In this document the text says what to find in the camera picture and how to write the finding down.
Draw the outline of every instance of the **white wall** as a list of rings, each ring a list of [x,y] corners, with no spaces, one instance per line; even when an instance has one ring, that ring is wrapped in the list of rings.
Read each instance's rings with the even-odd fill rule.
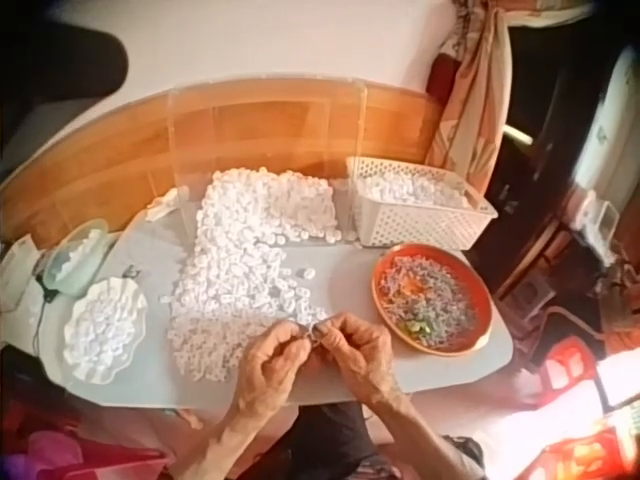
[[[229,78],[352,77],[424,91],[455,22],[449,0],[68,0],[62,21],[125,45],[123,87],[57,136],[171,87]]]

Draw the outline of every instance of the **white tabletop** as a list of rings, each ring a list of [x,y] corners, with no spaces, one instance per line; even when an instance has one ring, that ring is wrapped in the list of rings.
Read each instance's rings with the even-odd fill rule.
[[[158,299],[171,293],[186,255],[187,241],[181,220],[180,212],[174,212],[155,223],[135,222],[120,237],[98,274],[98,279],[121,276],[127,266],[135,265],[142,270],[137,282],[149,302],[146,337],[135,351],[131,365],[118,372],[110,384],[92,385],[70,375],[62,358],[62,331],[73,300],[59,296],[47,306],[40,332],[40,355],[53,382],[105,406],[218,409],[228,405],[235,379],[211,382],[182,377],[165,339],[169,307]],[[348,310],[372,322],[379,321],[370,294],[370,276],[383,250],[349,244],[297,245],[285,250],[285,266],[316,269],[310,285],[315,304],[329,313]],[[507,364],[513,353],[512,339],[495,306],[487,345],[469,355],[458,358],[426,355],[395,340],[393,348],[396,375],[405,392],[473,382]],[[337,372],[326,368],[303,372],[290,402],[319,404],[350,398]]]

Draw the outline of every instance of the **floor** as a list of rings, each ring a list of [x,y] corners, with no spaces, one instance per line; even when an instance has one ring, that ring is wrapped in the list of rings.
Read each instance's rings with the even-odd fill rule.
[[[481,443],[489,478],[512,480],[544,446],[580,434],[590,420],[601,416],[598,395],[591,383],[579,385],[538,410],[531,410],[517,400],[534,387],[533,377],[507,367],[474,384],[414,394],[412,400],[436,431],[472,436]],[[104,409],[84,403],[80,407],[84,415],[83,435],[130,446],[157,446],[178,464],[189,461],[190,452],[206,439],[216,417],[201,412],[205,427],[192,430],[184,420],[157,410]],[[286,408],[272,419],[242,456],[233,474],[241,472],[268,449],[294,416],[295,409]],[[391,442],[377,418],[372,416],[368,424],[377,444]]]

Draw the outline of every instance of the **orange bowl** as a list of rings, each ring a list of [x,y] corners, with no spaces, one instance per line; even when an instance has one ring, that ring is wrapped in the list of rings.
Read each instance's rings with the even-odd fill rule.
[[[461,332],[454,340],[451,347],[442,349],[433,349],[418,343],[409,335],[404,333],[395,322],[386,314],[382,298],[383,293],[380,291],[380,282],[382,277],[393,263],[396,257],[415,257],[422,256],[429,260],[439,263],[447,267],[451,274],[460,283],[461,288],[466,290],[471,300],[473,311],[475,312],[476,321],[473,328]],[[402,340],[425,353],[440,355],[444,357],[453,357],[464,355],[482,348],[489,340],[489,331],[491,329],[491,296],[482,279],[473,269],[455,255],[429,245],[420,244],[404,244],[395,246],[385,253],[375,266],[373,276],[371,278],[371,290],[376,307],[382,316],[382,319],[393,332]]]

